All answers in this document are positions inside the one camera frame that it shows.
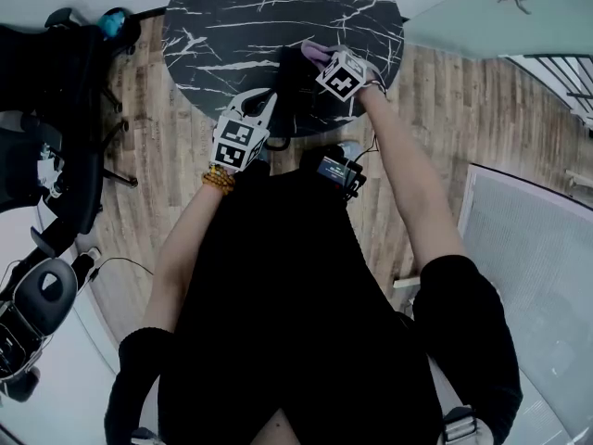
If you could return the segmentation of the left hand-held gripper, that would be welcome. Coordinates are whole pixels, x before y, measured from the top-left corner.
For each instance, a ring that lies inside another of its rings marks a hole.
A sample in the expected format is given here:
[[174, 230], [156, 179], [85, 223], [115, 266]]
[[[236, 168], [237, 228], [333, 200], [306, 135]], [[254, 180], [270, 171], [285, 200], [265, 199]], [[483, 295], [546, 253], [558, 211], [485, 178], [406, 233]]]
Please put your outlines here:
[[[236, 95], [223, 111], [227, 117], [219, 117], [210, 162], [243, 171], [259, 155], [270, 136], [270, 131], [264, 128], [270, 123], [277, 98], [271, 88], [255, 88]], [[228, 118], [233, 114], [239, 119], [256, 119], [257, 126]]]

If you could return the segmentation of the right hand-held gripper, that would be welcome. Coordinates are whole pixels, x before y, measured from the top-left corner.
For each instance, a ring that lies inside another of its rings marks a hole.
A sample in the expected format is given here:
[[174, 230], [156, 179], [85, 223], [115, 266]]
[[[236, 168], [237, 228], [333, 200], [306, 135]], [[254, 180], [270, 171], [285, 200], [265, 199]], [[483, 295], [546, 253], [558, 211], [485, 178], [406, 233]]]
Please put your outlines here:
[[371, 82], [368, 71], [374, 76], [380, 75], [380, 71], [372, 63], [342, 50], [332, 55], [329, 64], [315, 81], [337, 99], [346, 102], [360, 88]]

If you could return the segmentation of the purple cloth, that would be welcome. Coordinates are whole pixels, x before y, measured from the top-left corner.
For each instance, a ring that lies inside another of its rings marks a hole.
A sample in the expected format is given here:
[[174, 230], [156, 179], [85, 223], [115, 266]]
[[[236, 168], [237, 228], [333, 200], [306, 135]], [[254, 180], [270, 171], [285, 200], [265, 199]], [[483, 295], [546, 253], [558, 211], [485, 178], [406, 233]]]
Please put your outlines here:
[[309, 60], [319, 71], [323, 71], [332, 60], [334, 50], [327, 46], [317, 44], [311, 40], [305, 40], [301, 43], [301, 53]]

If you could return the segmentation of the black rectangular device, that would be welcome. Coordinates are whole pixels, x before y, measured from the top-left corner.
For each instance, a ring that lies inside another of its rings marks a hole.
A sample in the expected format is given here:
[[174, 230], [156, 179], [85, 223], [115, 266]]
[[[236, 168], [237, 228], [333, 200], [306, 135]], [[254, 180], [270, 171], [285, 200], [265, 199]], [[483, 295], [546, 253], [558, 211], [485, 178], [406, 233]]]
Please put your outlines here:
[[283, 46], [275, 82], [278, 104], [285, 109], [312, 109], [321, 89], [316, 81], [319, 74], [300, 49]]

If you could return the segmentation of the person's right forearm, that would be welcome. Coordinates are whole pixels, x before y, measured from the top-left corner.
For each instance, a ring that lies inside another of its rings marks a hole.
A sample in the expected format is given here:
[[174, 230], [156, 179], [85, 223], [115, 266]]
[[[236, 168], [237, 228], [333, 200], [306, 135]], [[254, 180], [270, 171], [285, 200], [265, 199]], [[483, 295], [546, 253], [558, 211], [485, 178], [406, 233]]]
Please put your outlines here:
[[376, 85], [358, 92], [377, 137], [397, 210], [406, 227], [417, 266], [448, 256], [464, 256], [441, 178], [412, 131]]

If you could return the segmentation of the person's left forearm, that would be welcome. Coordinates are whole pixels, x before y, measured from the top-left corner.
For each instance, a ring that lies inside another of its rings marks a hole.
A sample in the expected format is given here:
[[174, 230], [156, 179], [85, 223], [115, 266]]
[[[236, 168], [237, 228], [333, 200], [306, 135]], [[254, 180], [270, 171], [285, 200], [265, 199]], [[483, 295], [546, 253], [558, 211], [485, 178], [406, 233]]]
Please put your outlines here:
[[202, 185], [170, 231], [158, 253], [143, 328], [175, 330], [198, 251], [222, 198], [220, 189]]

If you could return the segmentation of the black battery pack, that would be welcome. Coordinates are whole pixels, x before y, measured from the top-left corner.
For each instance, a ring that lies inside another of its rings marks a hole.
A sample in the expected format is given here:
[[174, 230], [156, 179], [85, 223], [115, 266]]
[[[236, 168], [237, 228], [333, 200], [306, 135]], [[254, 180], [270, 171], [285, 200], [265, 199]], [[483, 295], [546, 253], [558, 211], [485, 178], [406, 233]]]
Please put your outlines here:
[[345, 201], [357, 197], [367, 181], [362, 166], [348, 159], [340, 146], [325, 149], [316, 173], [327, 179]]

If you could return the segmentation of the teal round object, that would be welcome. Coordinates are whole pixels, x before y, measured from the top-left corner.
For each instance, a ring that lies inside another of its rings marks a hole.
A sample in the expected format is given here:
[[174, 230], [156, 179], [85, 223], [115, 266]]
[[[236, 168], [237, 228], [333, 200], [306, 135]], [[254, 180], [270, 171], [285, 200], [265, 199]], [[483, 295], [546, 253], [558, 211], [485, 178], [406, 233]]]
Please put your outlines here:
[[97, 22], [105, 40], [115, 38], [126, 20], [125, 11], [121, 8], [113, 8], [105, 13]]

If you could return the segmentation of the frosted glass door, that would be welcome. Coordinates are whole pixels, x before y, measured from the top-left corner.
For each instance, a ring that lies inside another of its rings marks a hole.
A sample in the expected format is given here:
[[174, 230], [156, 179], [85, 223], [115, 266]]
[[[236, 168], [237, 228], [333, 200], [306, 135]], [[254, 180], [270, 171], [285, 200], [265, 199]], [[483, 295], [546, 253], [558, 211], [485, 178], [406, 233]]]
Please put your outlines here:
[[408, 44], [470, 58], [593, 55], [593, 0], [445, 0], [404, 24]]

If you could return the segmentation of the person's black clothing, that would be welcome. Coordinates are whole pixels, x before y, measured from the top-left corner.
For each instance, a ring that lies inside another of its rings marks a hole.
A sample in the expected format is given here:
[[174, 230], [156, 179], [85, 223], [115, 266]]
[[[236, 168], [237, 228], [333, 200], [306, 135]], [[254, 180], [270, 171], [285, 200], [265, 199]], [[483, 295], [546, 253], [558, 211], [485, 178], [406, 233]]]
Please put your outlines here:
[[429, 261], [407, 317], [335, 189], [257, 161], [208, 229], [175, 330], [120, 343], [107, 445], [132, 445], [152, 387], [166, 445], [250, 445], [277, 411], [301, 445], [436, 445], [431, 362], [501, 445], [523, 393], [500, 298], [475, 264]]

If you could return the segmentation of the white black device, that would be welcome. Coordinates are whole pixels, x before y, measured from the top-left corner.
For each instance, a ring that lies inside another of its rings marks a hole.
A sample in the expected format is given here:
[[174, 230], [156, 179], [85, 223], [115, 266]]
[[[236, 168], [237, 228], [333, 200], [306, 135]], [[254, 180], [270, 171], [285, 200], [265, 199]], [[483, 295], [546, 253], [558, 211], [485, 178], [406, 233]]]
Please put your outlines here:
[[48, 144], [43, 144], [40, 157], [37, 160], [39, 185], [48, 191], [50, 197], [59, 198], [62, 189], [58, 186], [58, 182], [63, 172], [64, 161]]

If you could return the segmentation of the black office chair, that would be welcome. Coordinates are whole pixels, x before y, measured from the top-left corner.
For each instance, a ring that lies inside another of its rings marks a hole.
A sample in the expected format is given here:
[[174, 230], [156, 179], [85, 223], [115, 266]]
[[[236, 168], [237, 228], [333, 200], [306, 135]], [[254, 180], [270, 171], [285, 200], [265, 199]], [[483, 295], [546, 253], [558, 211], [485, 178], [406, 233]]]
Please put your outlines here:
[[[126, 178], [105, 168], [105, 151], [120, 132], [129, 130], [126, 120], [118, 122], [106, 137], [82, 140], [64, 135], [39, 118], [19, 111], [0, 112], [0, 213], [34, 207], [43, 202], [56, 216], [42, 232], [32, 230], [35, 245], [48, 258], [60, 256], [77, 235], [86, 235], [101, 210], [103, 181], [112, 180], [134, 188], [135, 178]], [[43, 144], [63, 161], [59, 198], [49, 196], [37, 176], [37, 160]]]
[[70, 7], [53, 12], [42, 32], [0, 24], [0, 111], [73, 111], [101, 93], [113, 60], [133, 53], [140, 37], [139, 20], [123, 10], [124, 25], [109, 40]]

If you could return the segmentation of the black railing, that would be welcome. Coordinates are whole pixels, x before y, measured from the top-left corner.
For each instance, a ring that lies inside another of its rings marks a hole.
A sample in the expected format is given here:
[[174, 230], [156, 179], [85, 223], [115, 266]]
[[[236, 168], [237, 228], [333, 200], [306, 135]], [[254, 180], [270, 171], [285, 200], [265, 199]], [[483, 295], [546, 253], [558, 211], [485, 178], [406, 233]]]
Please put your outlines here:
[[593, 133], [593, 55], [505, 56], [545, 85]]

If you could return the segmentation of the grey black machine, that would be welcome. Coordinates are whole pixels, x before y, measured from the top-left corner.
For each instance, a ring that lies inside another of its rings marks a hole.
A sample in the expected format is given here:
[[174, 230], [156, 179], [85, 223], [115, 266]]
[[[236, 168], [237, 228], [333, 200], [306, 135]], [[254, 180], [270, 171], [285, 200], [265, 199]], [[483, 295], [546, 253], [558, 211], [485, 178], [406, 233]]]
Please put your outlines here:
[[0, 392], [27, 401], [40, 381], [35, 363], [68, 316], [78, 279], [61, 259], [47, 259], [0, 291]]

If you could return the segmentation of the white-framed frosted glass panel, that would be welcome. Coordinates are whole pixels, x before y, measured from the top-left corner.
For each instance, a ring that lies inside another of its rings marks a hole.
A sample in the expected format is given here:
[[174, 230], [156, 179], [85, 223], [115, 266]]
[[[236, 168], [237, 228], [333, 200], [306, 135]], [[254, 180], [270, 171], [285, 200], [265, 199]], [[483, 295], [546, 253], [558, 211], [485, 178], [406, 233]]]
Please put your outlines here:
[[459, 229], [517, 352], [524, 400], [507, 445], [593, 445], [593, 209], [471, 164]]

